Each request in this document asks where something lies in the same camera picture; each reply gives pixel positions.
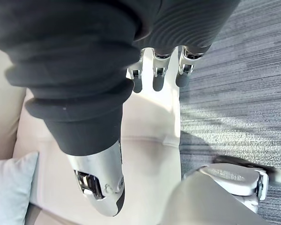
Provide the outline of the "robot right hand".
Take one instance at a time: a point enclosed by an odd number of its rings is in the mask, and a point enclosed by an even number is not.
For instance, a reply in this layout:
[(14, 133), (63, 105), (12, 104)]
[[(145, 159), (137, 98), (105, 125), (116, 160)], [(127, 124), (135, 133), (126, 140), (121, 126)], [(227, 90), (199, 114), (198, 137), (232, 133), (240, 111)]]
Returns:
[(0, 0), (0, 50), (8, 82), (31, 90), (28, 112), (42, 119), (69, 157), (82, 192), (102, 215), (124, 204), (123, 103), (140, 75), (127, 69), (152, 48), (157, 60), (177, 46), (180, 65), (211, 46), (237, 0)]

